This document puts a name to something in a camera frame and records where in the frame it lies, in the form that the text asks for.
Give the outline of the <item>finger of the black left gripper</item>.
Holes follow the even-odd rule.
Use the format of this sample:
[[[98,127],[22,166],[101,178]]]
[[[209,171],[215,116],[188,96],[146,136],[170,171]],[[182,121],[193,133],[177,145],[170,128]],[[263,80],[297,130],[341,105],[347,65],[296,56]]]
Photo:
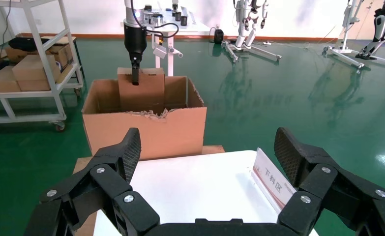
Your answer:
[[[132,85],[138,86],[139,85],[139,71],[140,71],[140,64],[135,62],[132,64]]]

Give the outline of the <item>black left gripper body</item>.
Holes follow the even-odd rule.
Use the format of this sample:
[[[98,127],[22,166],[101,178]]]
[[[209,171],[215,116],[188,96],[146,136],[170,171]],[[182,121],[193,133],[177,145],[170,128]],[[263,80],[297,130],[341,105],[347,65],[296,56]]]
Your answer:
[[[146,31],[140,27],[124,25],[124,45],[132,64],[140,64],[147,47]]]

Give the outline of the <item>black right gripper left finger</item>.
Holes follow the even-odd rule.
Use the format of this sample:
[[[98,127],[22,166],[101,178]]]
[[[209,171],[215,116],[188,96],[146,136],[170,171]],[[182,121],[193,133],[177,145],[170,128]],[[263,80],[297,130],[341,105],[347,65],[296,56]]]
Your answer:
[[[24,234],[72,236],[102,211],[121,235],[146,235],[160,218],[130,184],[140,154],[140,131],[130,128],[120,143],[99,149],[82,170],[44,190]]]

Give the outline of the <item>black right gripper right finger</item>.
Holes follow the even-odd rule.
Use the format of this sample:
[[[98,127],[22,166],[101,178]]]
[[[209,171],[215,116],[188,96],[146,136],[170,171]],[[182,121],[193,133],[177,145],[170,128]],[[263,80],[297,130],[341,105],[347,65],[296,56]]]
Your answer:
[[[385,236],[385,188],[344,170],[323,148],[298,141],[284,127],[276,131],[274,153],[296,189],[278,224],[306,236],[326,209],[358,236]]]

